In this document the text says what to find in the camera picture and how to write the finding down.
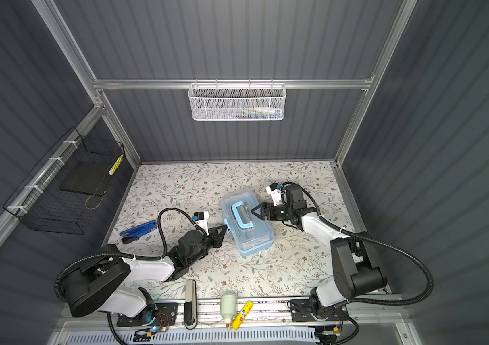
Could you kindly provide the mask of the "light blue plastic tool box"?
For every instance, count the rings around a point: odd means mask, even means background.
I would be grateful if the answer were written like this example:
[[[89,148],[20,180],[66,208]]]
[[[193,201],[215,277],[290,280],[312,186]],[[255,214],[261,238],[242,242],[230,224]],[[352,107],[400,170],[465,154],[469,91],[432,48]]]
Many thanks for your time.
[[[256,195],[249,188],[222,197],[224,223],[243,258],[267,250],[275,240],[270,223],[252,214],[253,208],[259,205]]]

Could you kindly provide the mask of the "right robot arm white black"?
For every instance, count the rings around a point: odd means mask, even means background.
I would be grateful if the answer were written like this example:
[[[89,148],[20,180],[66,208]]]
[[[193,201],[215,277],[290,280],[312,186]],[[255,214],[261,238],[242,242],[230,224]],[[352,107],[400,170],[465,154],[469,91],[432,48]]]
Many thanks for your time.
[[[339,227],[321,213],[315,198],[294,182],[272,183],[267,187],[271,202],[262,202],[251,214],[263,221],[278,221],[316,238],[329,248],[332,278],[315,287],[306,310],[325,319],[331,308],[350,303],[376,306],[409,306],[427,299],[434,291],[434,277],[428,267],[411,253],[368,233],[353,232]],[[363,295],[384,288],[388,277],[382,267],[377,247],[401,254],[417,266],[426,278],[426,286],[418,295],[403,300],[378,300]]]

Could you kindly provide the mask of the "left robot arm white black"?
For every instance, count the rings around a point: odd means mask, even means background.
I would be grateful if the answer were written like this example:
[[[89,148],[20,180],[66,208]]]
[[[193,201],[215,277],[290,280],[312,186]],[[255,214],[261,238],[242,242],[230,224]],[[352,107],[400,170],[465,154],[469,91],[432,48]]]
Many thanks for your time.
[[[159,256],[125,253],[108,244],[69,264],[54,282],[57,297],[68,304],[75,318],[100,311],[108,316],[116,313],[138,319],[143,325],[159,320],[161,314],[148,291],[142,287],[132,289],[129,285],[138,281],[178,280],[210,250],[220,248],[228,231],[227,225],[209,227],[204,212],[186,218],[193,228],[172,249],[168,248],[163,231],[158,232],[163,245]]]

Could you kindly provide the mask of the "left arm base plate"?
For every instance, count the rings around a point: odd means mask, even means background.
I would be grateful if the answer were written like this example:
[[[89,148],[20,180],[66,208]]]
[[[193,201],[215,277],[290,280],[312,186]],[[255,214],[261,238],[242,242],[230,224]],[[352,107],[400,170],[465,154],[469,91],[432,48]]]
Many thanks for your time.
[[[130,318],[119,315],[117,327],[168,327],[174,326],[178,314],[178,303],[157,303],[155,308],[147,306],[138,313],[137,316]]]

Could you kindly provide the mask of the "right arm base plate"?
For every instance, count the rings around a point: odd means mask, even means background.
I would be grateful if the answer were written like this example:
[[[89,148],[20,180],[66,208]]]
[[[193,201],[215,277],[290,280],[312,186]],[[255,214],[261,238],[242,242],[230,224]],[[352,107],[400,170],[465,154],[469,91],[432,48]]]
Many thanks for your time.
[[[346,306],[319,306],[317,302],[310,299],[290,299],[286,303],[290,310],[292,322],[336,322],[342,323],[349,316]]]

